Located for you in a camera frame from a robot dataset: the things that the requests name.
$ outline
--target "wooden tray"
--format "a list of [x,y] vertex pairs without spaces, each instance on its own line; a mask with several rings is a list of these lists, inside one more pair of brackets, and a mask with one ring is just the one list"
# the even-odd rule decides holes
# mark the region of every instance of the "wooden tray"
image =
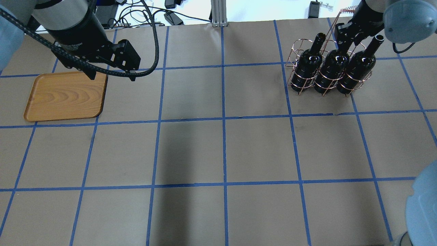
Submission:
[[94,118],[102,112],[107,79],[101,73],[95,80],[82,72],[41,74],[33,83],[24,119],[35,122]]

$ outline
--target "power adapter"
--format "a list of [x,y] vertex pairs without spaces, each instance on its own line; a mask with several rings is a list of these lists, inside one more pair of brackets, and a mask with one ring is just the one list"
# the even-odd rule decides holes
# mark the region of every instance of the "power adapter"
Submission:
[[175,13],[165,13],[164,18],[173,26],[184,24],[184,22]]
[[308,9],[308,19],[319,18],[320,3],[311,1]]

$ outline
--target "blue object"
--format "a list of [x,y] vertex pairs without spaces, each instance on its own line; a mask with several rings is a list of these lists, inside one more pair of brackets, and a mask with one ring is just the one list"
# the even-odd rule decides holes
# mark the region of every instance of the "blue object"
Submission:
[[384,12],[385,36],[398,44],[418,42],[437,30],[437,9],[422,0],[400,0]]
[[426,167],[407,198],[406,223],[414,246],[437,246],[437,161]]
[[[0,7],[11,12],[0,4]],[[0,70],[3,70],[13,53],[21,46],[24,39],[24,32],[7,21],[5,18],[0,17]]]

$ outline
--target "wine bottle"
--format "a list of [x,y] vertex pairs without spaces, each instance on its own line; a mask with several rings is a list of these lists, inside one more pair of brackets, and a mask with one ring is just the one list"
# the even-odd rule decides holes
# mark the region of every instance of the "wine bottle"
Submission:
[[358,82],[366,78],[376,64],[375,52],[384,42],[382,35],[373,37],[366,50],[357,52],[346,67],[346,74],[337,84],[337,90],[345,95],[350,94]]
[[338,49],[335,49],[326,56],[325,63],[323,63],[320,68],[320,73],[316,77],[316,82],[314,83],[314,89],[320,93],[328,93],[333,87],[336,80],[341,78],[344,74],[346,66],[349,64],[349,55],[347,51],[352,45],[353,39],[348,40]]
[[296,62],[295,74],[291,79],[291,88],[297,92],[301,92],[310,85],[312,78],[316,75],[317,70],[322,64],[322,55],[320,49],[325,42],[326,35],[324,33],[317,34],[310,49],[304,51],[299,60]]

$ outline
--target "brown wooden board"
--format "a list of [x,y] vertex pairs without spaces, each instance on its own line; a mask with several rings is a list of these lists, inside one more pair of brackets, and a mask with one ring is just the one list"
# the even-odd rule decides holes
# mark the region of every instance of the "brown wooden board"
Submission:
[[107,75],[90,80],[82,72],[41,74],[36,77],[24,119],[29,122],[83,119],[103,109]]

